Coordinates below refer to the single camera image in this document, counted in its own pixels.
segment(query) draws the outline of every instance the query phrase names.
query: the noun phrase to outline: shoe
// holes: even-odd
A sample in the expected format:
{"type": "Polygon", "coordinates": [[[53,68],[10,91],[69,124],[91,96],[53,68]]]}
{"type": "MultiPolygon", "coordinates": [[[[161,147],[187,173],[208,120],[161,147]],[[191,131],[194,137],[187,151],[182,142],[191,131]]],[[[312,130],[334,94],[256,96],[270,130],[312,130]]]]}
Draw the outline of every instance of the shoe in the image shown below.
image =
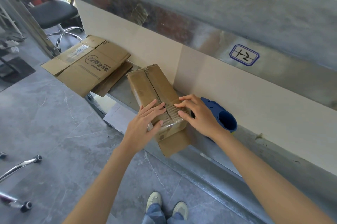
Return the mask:
{"type": "Polygon", "coordinates": [[[146,211],[149,209],[150,205],[157,203],[160,205],[161,208],[161,195],[159,192],[153,192],[148,199],[148,202],[146,204],[146,211]]]}
{"type": "Polygon", "coordinates": [[[180,201],[173,209],[172,216],[174,216],[175,213],[180,213],[183,216],[184,220],[187,220],[188,215],[187,204],[185,204],[183,201],[180,201]]]}

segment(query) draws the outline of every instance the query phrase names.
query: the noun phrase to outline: blue tape dispenser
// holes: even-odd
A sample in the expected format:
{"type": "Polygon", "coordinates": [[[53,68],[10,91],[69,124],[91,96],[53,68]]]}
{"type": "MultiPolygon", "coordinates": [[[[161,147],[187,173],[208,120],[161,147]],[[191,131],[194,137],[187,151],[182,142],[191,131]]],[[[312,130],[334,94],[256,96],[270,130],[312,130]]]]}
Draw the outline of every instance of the blue tape dispenser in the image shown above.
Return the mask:
{"type": "Polygon", "coordinates": [[[202,97],[201,100],[204,104],[211,110],[217,122],[229,132],[234,133],[238,128],[238,123],[234,116],[220,106],[217,102],[211,101],[210,99],[202,97]]]}

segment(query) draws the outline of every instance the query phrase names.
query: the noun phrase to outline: black chair seat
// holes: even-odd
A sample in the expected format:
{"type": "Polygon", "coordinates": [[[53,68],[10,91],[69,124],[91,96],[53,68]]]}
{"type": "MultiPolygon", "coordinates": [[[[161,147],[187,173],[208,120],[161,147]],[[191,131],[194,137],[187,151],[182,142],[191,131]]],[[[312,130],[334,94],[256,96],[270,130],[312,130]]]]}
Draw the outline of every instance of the black chair seat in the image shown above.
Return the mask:
{"type": "Polygon", "coordinates": [[[41,28],[46,29],[61,24],[78,14],[73,5],[65,1],[48,1],[29,9],[41,28]]]}

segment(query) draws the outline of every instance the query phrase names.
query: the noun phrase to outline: blue jeans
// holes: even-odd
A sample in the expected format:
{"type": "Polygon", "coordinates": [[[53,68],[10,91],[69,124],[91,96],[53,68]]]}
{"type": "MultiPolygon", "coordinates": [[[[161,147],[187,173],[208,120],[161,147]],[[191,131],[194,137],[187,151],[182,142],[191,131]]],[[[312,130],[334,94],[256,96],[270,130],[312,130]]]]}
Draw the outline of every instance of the blue jeans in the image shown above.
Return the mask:
{"type": "Polygon", "coordinates": [[[150,205],[141,224],[187,224],[180,213],[176,213],[166,222],[165,215],[160,209],[160,205],[154,203],[150,205]]]}

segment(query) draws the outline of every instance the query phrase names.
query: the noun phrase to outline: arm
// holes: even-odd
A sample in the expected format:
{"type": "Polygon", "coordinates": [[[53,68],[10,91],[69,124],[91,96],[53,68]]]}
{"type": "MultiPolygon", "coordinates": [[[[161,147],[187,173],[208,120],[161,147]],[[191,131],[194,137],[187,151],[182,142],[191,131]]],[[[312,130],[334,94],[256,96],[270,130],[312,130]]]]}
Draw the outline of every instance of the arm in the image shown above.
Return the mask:
{"type": "Polygon", "coordinates": [[[308,197],[223,129],[200,98],[188,95],[180,100],[183,102],[176,107],[186,106],[196,117],[193,119],[183,111],[179,115],[226,153],[275,223],[334,223],[308,197]]]}
{"type": "Polygon", "coordinates": [[[119,185],[129,163],[163,124],[161,120],[150,131],[147,131],[147,126],[151,120],[166,111],[163,108],[165,103],[153,107],[155,103],[156,100],[144,108],[141,106],[139,113],[130,121],[122,142],[114,149],[101,173],[63,224],[105,224],[107,222],[119,185]]]}

